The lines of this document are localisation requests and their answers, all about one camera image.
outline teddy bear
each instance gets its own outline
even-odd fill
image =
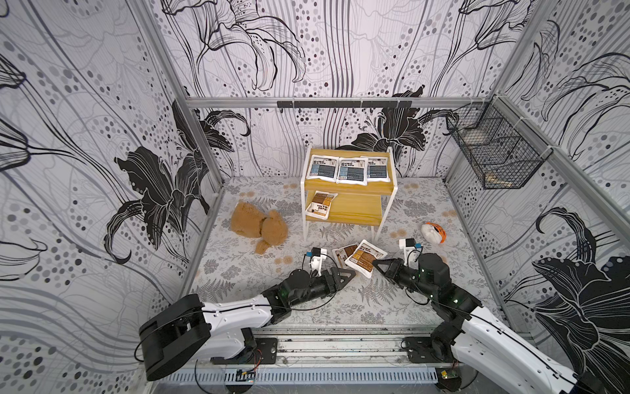
[[[289,227],[275,209],[265,215],[249,202],[239,201],[232,213],[230,229],[248,238],[262,237],[255,252],[262,255],[270,246],[282,244],[289,235]]]

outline wire basket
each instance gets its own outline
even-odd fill
[[[492,105],[470,104],[446,127],[484,189],[521,188],[544,160]]]

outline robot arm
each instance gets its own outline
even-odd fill
[[[202,303],[196,294],[181,298],[140,327],[147,380],[175,372],[193,356],[246,361],[256,347],[251,328],[276,324],[291,315],[293,306],[334,295],[355,275],[354,270],[332,267],[311,277],[297,269],[279,284],[241,301]]]
[[[572,369],[530,345],[472,294],[451,282],[449,266],[434,253],[419,254],[418,268],[400,258],[374,261],[392,284],[425,295],[445,321],[431,334],[437,359],[457,359],[511,394],[604,394],[592,374]]]

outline wall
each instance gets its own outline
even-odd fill
[[[611,393],[630,392],[630,251],[548,164],[518,190],[483,190],[468,162],[449,189],[515,331]]]
[[[191,96],[468,97],[489,94],[535,3],[152,0],[150,7]],[[235,139],[226,132],[234,152],[215,149],[224,177],[298,176],[304,141],[332,149],[378,134],[362,127],[380,110],[324,109],[311,124],[275,109],[234,111],[252,131]],[[443,126],[387,121],[381,136],[403,150],[401,175],[444,174],[457,148]],[[426,144],[396,138],[404,132],[423,134]]]
[[[420,121],[408,119],[417,109],[235,108],[232,111],[244,119],[217,125],[210,141],[224,178],[300,177],[308,144],[314,148],[382,152],[392,146],[399,177],[444,177],[459,152],[455,141],[445,135],[448,131],[440,110],[419,110]],[[333,129],[336,132],[322,132]]]
[[[132,390],[212,202],[172,104],[125,1],[0,1],[1,392]]]
[[[506,87],[516,103],[630,209],[630,4],[558,2]]]
[[[629,10],[558,1],[504,89],[626,210]],[[463,162],[449,188],[515,329],[611,393],[630,392],[627,245],[548,164],[520,190],[481,190]]]

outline fern pattern floor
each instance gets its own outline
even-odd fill
[[[219,215],[205,248],[192,292],[202,301],[237,301],[255,296],[277,284],[301,267],[302,257],[312,247],[331,250],[370,239],[370,228],[352,224],[311,223],[309,241],[302,240],[299,178],[236,177],[226,183]],[[258,239],[230,231],[232,210],[239,200],[258,206],[263,212],[277,209],[289,225],[289,238],[271,247],[263,256],[254,254]],[[447,233],[446,242],[425,247],[439,254],[450,267],[453,281],[480,299],[496,314],[496,304],[486,279],[462,230],[446,187],[439,178],[402,178],[389,217],[376,245],[402,257],[398,239],[414,237],[423,241],[420,226],[439,223]],[[334,263],[324,261],[324,268]],[[412,296],[424,302],[419,294]],[[299,308],[312,308],[324,302],[317,299]],[[371,279],[360,274],[328,305],[314,311],[294,311],[279,325],[295,328],[432,326],[441,322],[430,306],[414,304],[403,290],[392,286],[378,272]]]

